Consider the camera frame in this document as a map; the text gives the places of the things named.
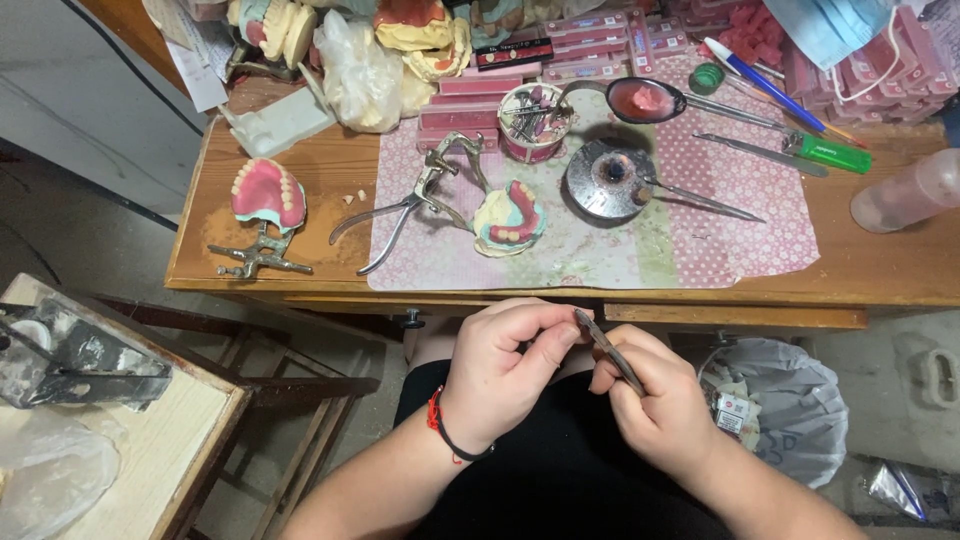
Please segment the hand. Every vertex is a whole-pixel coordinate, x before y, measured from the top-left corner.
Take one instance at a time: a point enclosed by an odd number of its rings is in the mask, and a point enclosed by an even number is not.
[[[480,454],[515,428],[570,347],[586,343],[581,335],[573,306],[536,298],[506,300],[467,317],[457,334],[440,398],[444,427],[453,444]],[[526,353],[516,351],[520,343],[535,337]]]
[[[710,465],[710,454],[724,435],[710,419],[693,366],[656,337],[623,325],[607,333],[634,368],[647,391],[643,399],[598,347],[590,391],[610,393],[620,434],[634,451],[676,481],[696,476]]]

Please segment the surgical mask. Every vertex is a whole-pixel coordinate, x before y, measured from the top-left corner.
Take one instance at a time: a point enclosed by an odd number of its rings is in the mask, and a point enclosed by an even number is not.
[[[899,0],[764,0],[807,58],[827,71],[880,33]]]

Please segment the work mat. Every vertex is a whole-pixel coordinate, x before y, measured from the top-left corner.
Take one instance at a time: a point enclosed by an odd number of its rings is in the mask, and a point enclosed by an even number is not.
[[[685,55],[658,61],[654,78],[689,91],[686,78],[704,59]],[[722,86],[716,101],[782,120],[780,110],[735,88]],[[806,268],[820,254],[806,210],[800,173],[769,160],[691,136],[695,131],[779,150],[781,135],[701,110],[655,126],[618,120],[601,93],[570,94],[574,126],[550,160],[524,164],[502,154],[481,159],[487,179],[502,187],[512,179],[529,185],[546,213],[543,237],[527,251],[486,258],[473,249],[473,234],[456,229],[444,213],[421,205],[404,227],[386,262],[368,276],[376,290],[462,290],[588,286],[609,289],[727,287],[741,278]],[[380,139],[377,208],[400,201],[423,167],[415,148],[417,121],[405,120]],[[570,157],[585,142],[618,136],[652,150],[659,179],[762,217],[766,224],[714,213],[668,197],[663,190],[633,220],[598,228],[580,217],[561,194]],[[442,176],[438,199],[469,220],[483,202],[466,156],[447,154],[460,175]],[[399,212],[373,220],[371,258],[383,250]]]

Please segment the green lighter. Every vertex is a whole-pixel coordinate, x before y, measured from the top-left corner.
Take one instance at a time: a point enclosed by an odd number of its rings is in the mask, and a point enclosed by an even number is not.
[[[788,135],[783,140],[783,152],[790,156],[799,156],[860,174],[870,170],[872,161],[869,152],[839,142],[799,133]]]

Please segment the black bracelet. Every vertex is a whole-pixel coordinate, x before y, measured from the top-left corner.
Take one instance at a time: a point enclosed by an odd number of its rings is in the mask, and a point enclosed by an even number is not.
[[[444,428],[444,414],[443,414],[443,410],[440,409],[440,395],[443,392],[444,392],[444,388],[442,386],[437,389],[437,394],[436,394],[436,398],[434,400],[433,405],[435,405],[436,408],[440,411],[440,414],[437,415],[437,431],[440,433],[440,437],[444,440],[444,442],[446,443],[446,446],[450,447],[450,450],[452,450],[457,457],[461,459],[465,459],[466,461],[476,461],[478,459],[487,457],[488,455],[492,454],[493,449],[496,448],[495,442],[491,444],[490,447],[487,448],[485,451],[483,451],[481,454],[470,454],[470,453],[464,452],[463,450],[460,450],[459,448],[457,448],[456,445],[453,444],[453,441],[450,440],[450,436],[446,434],[446,429]]]

